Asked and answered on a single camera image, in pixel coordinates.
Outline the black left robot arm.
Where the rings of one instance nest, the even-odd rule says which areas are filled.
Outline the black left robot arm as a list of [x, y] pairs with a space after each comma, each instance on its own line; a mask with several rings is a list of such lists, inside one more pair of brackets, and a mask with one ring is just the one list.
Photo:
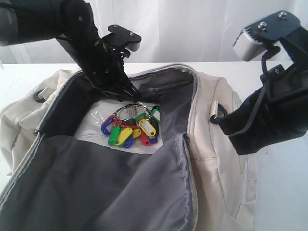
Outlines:
[[0, 44], [3, 47], [56, 39], [85, 72], [92, 86], [138, 101], [141, 93], [124, 71], [124, 59], [139, 49], [141, 36], [118, 25], [100, 36], [91, 4], [83, 0], [3, 0]]

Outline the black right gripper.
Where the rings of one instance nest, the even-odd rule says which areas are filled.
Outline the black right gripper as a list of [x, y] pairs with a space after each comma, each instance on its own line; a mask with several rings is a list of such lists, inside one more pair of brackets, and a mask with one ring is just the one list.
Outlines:
[[278, 46], [269, 45], [261, 60], [263, 86], [259, 96], [254, 102], [247, 98], [219, 122], [238, 155], [257, 153], [308, 130], [308, 50], [288, 41], [283, 47], [292, 65], [268, 70], [267, 60], [280, 52]]

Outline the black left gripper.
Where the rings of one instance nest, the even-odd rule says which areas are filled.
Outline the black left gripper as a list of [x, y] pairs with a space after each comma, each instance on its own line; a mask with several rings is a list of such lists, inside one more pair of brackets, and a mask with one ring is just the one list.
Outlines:
[[141, 99], [141, 93], [128, 77], [122, 77], [116, 62], [106, 51], [97, 31], [66, 33], [56, 37], [58, 43], [87, 75], [97, 89], [117, 93], [133, 101]]

